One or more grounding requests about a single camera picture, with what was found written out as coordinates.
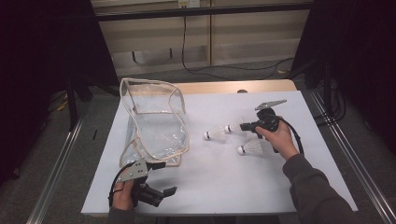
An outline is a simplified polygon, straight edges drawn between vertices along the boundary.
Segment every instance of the person's right hand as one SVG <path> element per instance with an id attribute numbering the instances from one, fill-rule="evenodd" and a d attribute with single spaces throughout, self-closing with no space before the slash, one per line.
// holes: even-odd
<path id="1" fill-rule="evenodd" d="M 276 132 L 261 127 L 256 127 L 256 132 L 264 136 L 285 160 L 299 153 L 291 140 L 289 126 L 283 121 L 279 122 Z"/>

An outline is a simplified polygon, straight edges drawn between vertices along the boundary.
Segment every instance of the wall outlet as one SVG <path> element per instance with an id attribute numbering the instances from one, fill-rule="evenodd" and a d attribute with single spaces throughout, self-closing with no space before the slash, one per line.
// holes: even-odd
<path id="1" fill-rule="evenodd" d="M 189 7 L 200 7 L 201 1 L 200 0 L 190 0 Z"/>
<path id="2" fill-rule="evenodd" d="M 189 0 L 178 0 L 178 8 L 188 7 Z"/>

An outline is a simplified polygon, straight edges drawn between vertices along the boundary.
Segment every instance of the black curtain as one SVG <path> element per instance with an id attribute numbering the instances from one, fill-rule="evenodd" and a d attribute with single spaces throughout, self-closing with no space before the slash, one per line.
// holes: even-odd
<path id="1" fill-rule="evenodd" d="M 395 12 L 390 0 L 315 1 L 292 66 L 293 71 L 312 60 L 326 60 L 342 92 L 394 153 Z M 304 73 L 307 87 L 315 88 L 324 76 L 323 63 Z"/>
<path id="2" fill-rule="evenodd" d="M 0 6 L 0 183 L 12 176 L 39 135 L 50 97 L 83 74 L 105 85 L 118 79 L 89 0 L 3 1 Z M 80 81 L 78 85 L 90 83 Z"/>

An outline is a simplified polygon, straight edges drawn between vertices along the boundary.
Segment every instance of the person's left hand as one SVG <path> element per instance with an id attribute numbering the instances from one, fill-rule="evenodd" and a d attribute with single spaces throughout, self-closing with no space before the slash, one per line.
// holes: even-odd
<path id="1" fill-rule="evenodd" d="M 131 192 L 134 186 L 133 180 L 117 182 L 114 186 L 113 207 L 120 210 L 131 210 L 134 208 Z"/>

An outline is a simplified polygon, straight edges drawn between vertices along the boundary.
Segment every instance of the black cable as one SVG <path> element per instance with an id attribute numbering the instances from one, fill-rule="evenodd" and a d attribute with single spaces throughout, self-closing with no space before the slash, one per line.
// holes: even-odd
<path id="1" fill-rule="evenodd" d="M 186 44 L 186 29 L 187 29 L 186 17 L 183 17 L 183 19 L 184 19 L 184 32 L 183 32 L 183 48 L 181 49 L 181 63 L 183 64 L 184 69 L 186 69 L 186 71 L 188 71 L 194 75 L 210 76 L 210 77 L 216 77 L 216 78 L 220 78 L 220 79 L 235 81 L 235 79 L 232 79 L 232 78 L 219 77 L 219 76 L 208 74 L 208 73 L 195 73 L 194 70 L 190 70 L 189 68 L 187 68 L 186 64 L 184 64 L 184 46 Z"/>
<path id="2" fill-rule="evenodd" d="M 185 44 L 186 44 L 186 30 L 187 30 L 187 23 L 186 23 L 186 17 L 183 17 L 184 20 L 184 31 L 183 31 L 183 46 L 182 46 L 182 50 L 181 50 L 181 63 L 183 64 L 184 69 L 186 69 L 188 72 L 195 74 L 195 75 L 203 75 L 203 76 L 211 76 L 211 77 L 217 77 L 217 78 L 221 78 L 221 79 L 225 79 L 225 80 L 231 80 L 231 81 L 236 81 L 237 79 L 232 79 L 232 78 L 227 78 L 227 77 L 219 77 L 216 75 L 212 75 L 212 74 L 208 74 L 208 73 L 196 73 L 205 69 L 209 69 L 209 68 L 231 68 L 231 69 L 239 69 L 239 70 L 246 70 L 246 71 L 260 71 L 260 70 L 265 70 L 265 69 L 269 69 L 274 67 L 274 71 L 271 75 L 269 75 L 268 77 L 272 77 L 275 74 L 275 71 L 277 69 L 277 67 L 286 61 L 289 60 L 293 60 L 294 58 L 290 57 L 287 59 L 283 59 L 273 65 L 270 66 L 266 66 L 266 67 L 261 67 L 261 68 L 242 68 L 242 67 L 236 67 L 236 66 L 230 66 L 230 65 L 215 65 L 215 66 L 208 66 L 208 67 L 203 67 L 203 68 L 197 68 L 197 69 L 190 69 L 187 68 L 185 61 L 184 61 L 184 49 L 185 49 Z M 267 79 L 268 77 L 263 77 L 260 78 L 259 80 L 263 80 L 263 79 Z"/>
<path id="3" fill-rule="evenodd" d="M 333 124 L 333 123 L 335 123 L 335 122 L 338 122 L 338 121 L 340 121 L 341 119 L 343 119 L 344 117 L 345 117 L 345 115 L 346 115 L 346 113 L 347 113 L 347 102 L 346 102 L 346 99 L 345 99 L 345 96 L 344 96 L 344 94 L 341 92 L 341 96 L 342 96 L 342 99 L 343 99 L 343 109 L 342 109 L 342 115 L 341 115 L 341 117 L 339 117 L 339 118 L 336 118 L 336 117 L 334 117 L 334 118 L 332 118 L 332 119 L 330 119 L 330 120 L 327 120 L 327 121 L 325 121 L 325 122 L 322 122 L 322 123 L 318 123 L 317 125 L 318 126 L 322 126 L 322 125 L 325 125 L 325 124 L 327 124 L 327 125 L 330 125 L 330 124 Z"/>
<path id="4" fill-rule="evenodd" d="M 126 170 L 126 168 L 131 167 L 134 162 L 128 163 L 126 164 L 124 167 L 122 167 L 119 172 L 117 173 L 116 177 L 114 177 L 113 183 L 111 184 L 111 189 L 110 192 L 108 193 L 108 205 L 111 207 L 113 205 L 113 194 L 116 192 L 114 191 L 114 187 L 116 186 L 117 180 L 119 179 L 119 176 L 122 174 L 122 172 L 124 170 Z"/>
<path id="5" fill-rule="evenodd" d="M 304 154 L 303 144 L 301 143 L 301 137 L 297 134 L 296 130 L 287 121 L 285 121 L 284 119 L 282 119 L 280 117 L 278 117 L 278 118 L 279 118 L 279 120 L 282 120 L 284 123 L 286 123 L 289 126 L 289 128 L 291 129 L 291 131 L 294 134 L 294 138 L 296 139 L 296 142 L 298 145 L 298 150 L 300 151 L 301 154 Z"/>
<path id="6" fill-rule="evenodd" d="M 330 121 L 318 123 L 318 125 L 331 124 L 331 123 L 341 120 L 345 116 L 346 102 L 345 102 L 344 94 L 340 91 L 340 89 L 338 87 L 332 88 L 332 90 L 334 91 L 332 106 L 331 106 L 332 113 L 330 114 L 329 111 L 325 111 L 325 112 L 321 113 L 320 115 L 313 117 L 314 119 L 330 119 Z M 340 94 L 343 98 L 343 105 L 341 105 L 341 102 L 339 99 Z"/>
<path id="7" fill-rule="evenodd" d="M 63 106 L 63 105 L 67 105 L 67 104 L 69 104 L 69 102 L 68 102 L 68 101 L 64 101 L 63 103 L 61 103 L 61 104 L 55 106 L 55 107 L 52 108 L 52 109 L 49 109 L 48 111 L 51 113 L 51 112 L 53 112 L 54 110 L 58 109 L 59 107 L 61 107 L 61 106 Z"/>

